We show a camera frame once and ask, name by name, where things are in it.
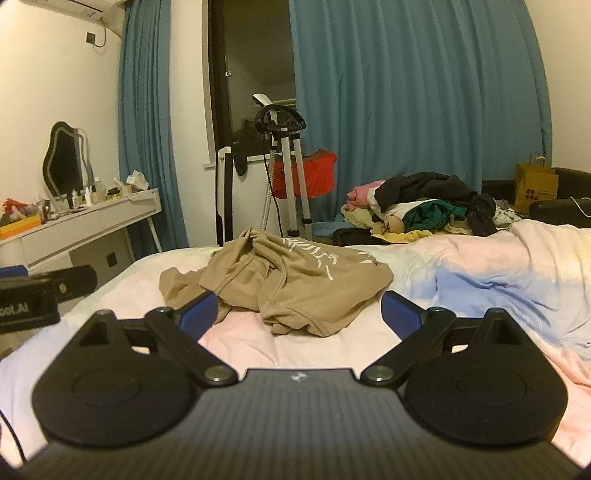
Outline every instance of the orange box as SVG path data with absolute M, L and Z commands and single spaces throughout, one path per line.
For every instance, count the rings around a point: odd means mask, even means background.
M 41 217 L 39 214 L 25 218 L 24 220 L 19 220 L 18 222 L 10 223 L 9 225 L 0 227 L 0 240 L 6 240 L 19 233 L 26 232 L 32 228 L 37 228 L 38 226 L 41 226 Z

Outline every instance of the beige t-shirt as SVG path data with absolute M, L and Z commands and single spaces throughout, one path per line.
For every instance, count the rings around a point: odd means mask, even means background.
M 178 271 L 168 272 L 163 275 L 183 284 Z M 185 303 L 196 297 L 188 298 L 191 291 L 202 291 L 196 290 L 198 284 L 228 306 L 260 312 L 274 333 L 306 327 L 319 336 L 347 326 L 393 278 L 389 266 L 367 252 L 280 238 L 254 228 L 216 252 L 203 273 L 186 275 L 195 285 L 186 291 Z M 161 291 L 170 304 L 162 279 Z M 190 284 L 184 282 L 183 288 Z

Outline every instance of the pink towel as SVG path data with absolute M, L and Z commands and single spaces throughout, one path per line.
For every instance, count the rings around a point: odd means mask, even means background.
M 355 187 L 347 194 L 347 210 L 352 211 L 356 208 L 369 208 L 368 191 L 374 187 L 379 187 L 385 180 L 377 180 L 361 187 Z

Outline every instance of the drawer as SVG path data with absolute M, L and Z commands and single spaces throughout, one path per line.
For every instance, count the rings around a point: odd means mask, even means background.
M 128 200 L 100 210 L 100 219 L 105 230 L 121 224 L 129 224 L 137 219 L 157 212 L 153 196 L 141 200 Z
M 102 229 L 100 213 L 89 212 L 22 237 L 22 247 L 31 265 L 101 233 Z

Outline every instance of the blue curtain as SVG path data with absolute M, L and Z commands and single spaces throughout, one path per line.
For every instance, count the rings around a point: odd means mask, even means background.
M 511 179 L 551 155 L 550 101 L 523 0 L 290 0 L 303 142 L 338 154 L 329 220 L 397 174 Z
M 170 128 L 170 0 L 134 0 L 125 13 L 119 77 L 119 174 L 141 171 L 158 188 L 154 225 L 164 250 L 188 246 Z M 155 252 L 146 222 L 128 229 L 137 258 Z

